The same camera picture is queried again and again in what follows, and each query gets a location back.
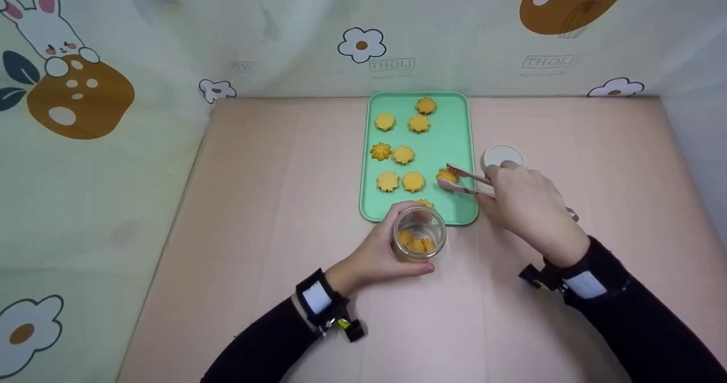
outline wrist strap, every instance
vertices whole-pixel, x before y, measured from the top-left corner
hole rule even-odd
[[[348,304],[347,298],[331,288],[320,268],[295,287],[295,294],[306,311],[307,320],[318,328],[331,320],[332,308],[345,308]]]
[[[307,320],[325,336],[334,325],[338,324],[346,333],[349,342],[355,342],[366,335],[364,324],[358,319],[351,319],[346,310],[349,300],[335,292],[322,269],[295,287],[295,295],[306,311]]]
[[[529,265],[520,272],[520,277],[536,288],[545,286],[581,299],[618,294],[628,285],[631,274],[598,240],[592,236],[588,238],[588,251],[574,266],[558,268],[543,259],[545,268],[542,271]]]

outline mint green plastic tray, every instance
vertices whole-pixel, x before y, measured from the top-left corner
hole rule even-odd
[[[408,129],[408,120],[416,115],[416,101],[428,96],[437,103],[437,110],[429,115],[429,130],[416,134]],[[396,124],[392,130],[382,132],[376,129],[374,119],[379,113],[393,114]],[[395,163],[392,157],[379,162],[372,159],[371,146],[376,143],[391,145],[393,150],[408,145],[415,153],[415,159],[407,165]],[[470,108],[467,98],[457,92],[392,92],[377,93],[369,99],[366,116],[366,139],[363,144],[363,171],[361,173],[361,215],[371,222],[380,222],[394,202],[408,199],[428,199],[434,204],[444,222],[448,225],[467,225],[477,219],[479,208],[475,199],[468,194],[444,191],[437,185],[436,175],[446,163],[474,172],[472,154],[472,132],[470,129]],[[402,184],[393,192],[386,193],[376,187],[376,177],[384,171],[393,171],[402,179],[409,171],[418,171],[424,176],[422,191],[409,192]],[[470,178],[460,178],[460,186],[475,188]]]

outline pink tongs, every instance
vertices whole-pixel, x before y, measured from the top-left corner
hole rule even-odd
[[[452,173],[457,174],[460,177],[473,178],[475,181],[479,181],[482,184],[486,184],[487,186],[492,187],[492,181],[489,181],[485,177],[476,176],[468,171],[463,170],[460,167],[457,167],[456,165],[453,165],[452,163],[447,163],[447,168],[449,168],[449,170],[451,170]],[[495,197],[495,193],[493,190],[483,191],[480,189],[468,189],[468,188],[462,187],[462,186],[455,186],[454,184],[450,183],[449,181],[447,181],[443,178],[438,178],[437,184],[439,184],[439,187],[441,187],[445,190],[453,191],[453,192],[461,192],[461,193],[471,194],[471,195],[485,194],[488,197],[492,197],[492,198]],[[578,220],[580,219],[580,217],[578,217],[578,214],[576,214],[576,212],[573,209],[571,209],[571,207],[566,207],[566,210],[568,210],[568,213],[571,215],[571,217],[573,217],[573,220],[575,222],[578,222]]]

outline white wall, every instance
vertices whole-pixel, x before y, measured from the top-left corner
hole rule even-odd
[[[674,132],[709,210],[727,245],[727,21],[693,43],[698,52],[660,82]]]

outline clear glass jar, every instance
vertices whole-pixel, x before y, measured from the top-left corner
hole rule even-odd
[[[433,249],[426,252],[412,251],[407,247],[407,240],[402,240],[402,231],[410,231],[414,240],[429,240]],[[425,205],[415,205],[405,209],[396,217],[391,235],[391,248],[400,261],[427,262],[439,251],[447,241],[447,229],[442,216]]]

